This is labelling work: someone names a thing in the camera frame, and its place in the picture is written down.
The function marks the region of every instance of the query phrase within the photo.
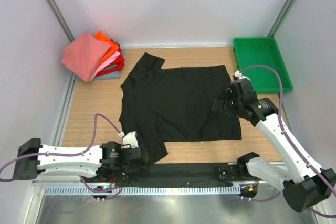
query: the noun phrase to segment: cable connector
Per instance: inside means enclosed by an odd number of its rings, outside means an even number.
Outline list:
[[[122,131],[118,134],[118,136],[120,136],[121,138],[123,138],[125,136],[125,133]]]

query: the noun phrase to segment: wooden tabletop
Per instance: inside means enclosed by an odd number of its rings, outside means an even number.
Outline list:
[[[127,49],[124,53],[125,67],[120,79],[77,81],[63,147],[85,147],[90,143],[93,117],[96,113],[104,114],[121,129],[119,116],[123,93],[120,85],[145,52],[164,58],[163,69],[224,64],[230,76],[237,70],[231,47]],[[276,94],[258,96],[259,98],[268,97],[278,106],[279,98]],[[281,161],[269,141],[256,128],[253,128],[251,123],[240,119],[240,124],[242,140],[165,143],[168,155],[158,163],[236,162],[238,157],[249,152],[256,152],[267,161]],[[108,141],[122,142],[114,128],[104,119],[99,118],[95,144]]]

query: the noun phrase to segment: gray wall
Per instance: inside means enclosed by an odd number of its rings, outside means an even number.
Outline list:
[[[283,101],[292,131],[336,170],[336,0],[296,0],[275,38],[294,86]]]
[[[51,143],[70,79],[69,44],[45,0],[0,0],[0,164],[32,137]],[[11,178],[13,167],[1,174]],[[0,223],[22,223],[29,182],[0,183]]]
[[[227,45],[267,36],[285,0],[55,0],[73,35],[102,29],[124,47]]]

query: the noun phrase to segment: plastic container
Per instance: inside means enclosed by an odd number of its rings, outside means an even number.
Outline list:
[[[286,66],[274,38],[236,38],[233,40],[238,70],[252,65],[266,65],[280,75],[284,92],[293,89]],[[262,68],[249,69],[244,75],[250,78],[257,93],[279,93],[277,77]]]

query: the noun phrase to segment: black cloth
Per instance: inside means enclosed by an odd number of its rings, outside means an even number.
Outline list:
[[[218,86],[229,87],[224,65],[161,69],[164,59],[145,53],[125,82],[119,121],[150,154],[167,155],[164,142],[242,139],[239,119],[211,111]]]

